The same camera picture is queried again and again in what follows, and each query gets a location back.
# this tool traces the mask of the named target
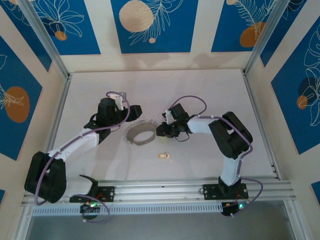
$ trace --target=wallpaper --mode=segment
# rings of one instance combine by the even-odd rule
[[[33,51],[43,49],[16,0],[0,3]],[[84,0],[32,0],[31,4],[60,55],[100,54]]]
[[[0,153],[17,160],[41,85],[0,37]]]
[[[0,207],[1,207],[2,200],[3,200],[4,197],[5,197],[5,193],[6,193],[6,191],[0,189]]]
[[[264,66],[266,66],[276,51],[277,47],[285,37],[287,31],[295,21],[307,0],[291,0],[282,14],[281,19],[276,25],[269,41],[266,43],[260,58]]]
[[[251,51],[276,0],[225,0],[211,52]]]
[[[43,67],[49,71],[52,60],[22,13],[17,2],[15,0],[0,0],[0,5],[42,63]]]
[[[121,53],[189,53],[198,0],[111,0]]]
[[[299,154],[320,143],[320,17],[271,82]]]

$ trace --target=decorative leaf pattern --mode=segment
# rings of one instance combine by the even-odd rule
[[[157,39],[161,35],[162,31],[166,30],[166,25],[170,26],[169,14],[177,10],[184,0],[179,0],[176,7],[173,7],[173,2],[177,0],[146,0],[144,3],[151,9],[153,14],[152,25],[144,31],[132,32],[129,39],[132,39],[130,45],[133,45],[139,41],[146,42],[153,38]]]
[[[258,39],[261,32],[261,23],[271,13],[275,7],[277,0],[270,0],[267,4],[266,0],[262,7],[258,8],[255,0],[237,0],[235,6],[238,8],[238,12],[242,19],[245,19],[246,24],[249,27],[254,28],[255,39]]]
[[[0,55],[0,70],[5,66],[6,59],[6,55]],[[16,98],[11,96],[2,88],[0,84],[0,109],[3,109],[6,105],[10,106],[10,104],[17,104],[23,106],[24,104],[21,102],[23,99],[24,97]]]
[[[18,5],[9,0],[1,0],[12,12],[13,16],[24,24],[30,26],[25,15]],[[69,10],[69,0],[34,0],[31,1],[33,8],[44,25],[49,27],[53,33],[60,31],[82,37],[81,29],[76,25],[84,21],[85,16]]]
[[[301,8],[301,6],[303,5],[303,2],[305,0],[301,0],[300,2],[295,2],[295,1],[290,1],[288,6],[286,7],[286,9],[284,10],[284,13],[282,14],[282,17],[287,20],[288,19],[288,14],[289,14],[289,11],[292,11],[292,12],[296,12],[296,11],[299,11],[299,9]]]
[[[308,86],[302,94],[307,101],[303,104],[310,107],[310,126],[315,127],[320,124],[320,25],[309,41],[304,65],[307,67],[305,74],[308,77]]]

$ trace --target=metal corner post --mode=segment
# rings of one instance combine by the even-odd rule
[[[47,33],[43,23],[38,17],[38,14],[36,13],[32,5],[32,1],[17,0],[17,2],[22,13],[25,15],[25,18],[30,23],[30,26],[39,38],[43,47],[45,48],[53,62],[56,64],[56,67],[58,68],[60,74],[63,76],[63,78],[67,80],[69,76],[68,70],[65,64],[63,63],[56,46],[54,45],[49,34]]]
[[[267,42],[269,41],[272,33],[274,32],[279,20],[282,17],[282,14],[286,10],[290,0],[274,0],[276,1],[274,9],[272,10],[270,17],[266,21],[265,27],[260,34],[260,37],[256,41],[255,46],[251,52],[251,55],[244,67],[244,74],[247,75],[250,73],[252,67],[255,65],[256,61],[259,59],[263,49],[265,48]]]

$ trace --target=black bracket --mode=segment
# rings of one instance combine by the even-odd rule
[[[97,187],[97,192],[98,195],[101,195],[101,197],[98,198],[103,203],[113,203],[114,202],[114,197],[115,197],[115,187],[114,186],[98,186]],[[89,198],[86,197],[80,197],[80,196],[72,196],[69,199],[70,203],[86,203],[90,201]]]
[[[104,203],[113,203],[115,198],[115,187],[114,186],[98,186],[98,181],[92,177],[86,175],[80,175],[85,179],[92,182],[91,188],[86,196],[96,198]],[[86,197],[72,196],[69,199],[70,203],[86,203],[91,200]]]
[[[99,206],[90,206],[90,205],[86,205],[83,204],[80,206],[80,213],[83,214],[83,217],[86,220],[92,220],[95,219],[98,214],[100,213],[101,209]]]
[[[238,184],[228,194],[220,190],[219,184],[205,184],[202,187],[204,200],[236,200],[238,195],[244,199],[249,198],[247,186],[244,183]]]

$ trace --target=white table surface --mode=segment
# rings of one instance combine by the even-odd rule
[[[273,175],[239,69],[74,73],[55,148],[82,130],[108,91],[126,92],[131,105],[141,105],[143,114],[137,121],[152,119],[160,124],[165,109],[184,95],[196,95],[206,101],[208,108],[203,115],[234,112],[253,136],[253,153],[244,159],[240,174]],[[180,103],[189,115],[199,113],[204,107],[195,98],[185,98]],[[85,174],[97,180],[162,180],[220,176],[223,155],[211,134],[191,134],[186,142],[156,137],[146,145],[137,146],[124,140],[124,132],[131,124],[124,123],[98,147],[67,164],[67,177]],[[159,159],[160,153],[170,154],[172,162]]]

